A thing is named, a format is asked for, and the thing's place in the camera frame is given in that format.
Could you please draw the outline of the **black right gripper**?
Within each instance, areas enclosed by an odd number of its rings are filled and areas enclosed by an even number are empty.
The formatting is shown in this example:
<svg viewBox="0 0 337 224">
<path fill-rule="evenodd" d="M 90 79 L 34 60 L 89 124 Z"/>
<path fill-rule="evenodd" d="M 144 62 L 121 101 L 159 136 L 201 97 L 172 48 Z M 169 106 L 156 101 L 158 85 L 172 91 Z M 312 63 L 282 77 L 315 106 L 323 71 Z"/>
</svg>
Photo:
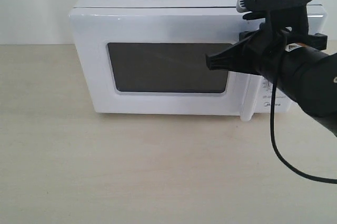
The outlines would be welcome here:
<svg viewBox="0 0 337 224">
<path fill-rule="evenodd" d="M 217 54 L 206 54 L 205 58 L 210 70 L 274 76 L 280 56 L 290 44 L 304 44 L 322 51 L 326 49 L 326 35 L 301 33 L 290 26 L 271 30 L 262 23 L 257 31 L 241 32 L 237 43 Z"/>
</svg>

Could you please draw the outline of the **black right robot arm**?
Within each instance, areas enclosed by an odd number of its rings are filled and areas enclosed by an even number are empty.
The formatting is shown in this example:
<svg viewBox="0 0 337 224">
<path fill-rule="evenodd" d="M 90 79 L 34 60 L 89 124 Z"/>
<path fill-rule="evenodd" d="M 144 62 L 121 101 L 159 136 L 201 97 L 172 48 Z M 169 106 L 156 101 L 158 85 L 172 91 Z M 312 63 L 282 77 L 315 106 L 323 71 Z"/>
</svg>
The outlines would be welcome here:
<svg viewBox="0 0 337 224">
<path fill-rule="evenodd" d="M 224 51 L 206 56 L 209 70 L 260 75 L 275 84 L 310 117 L 336 134 L 336 54 L 315 47 L 317 35 L 286 29 L 258 31 Z"/>
</svg>

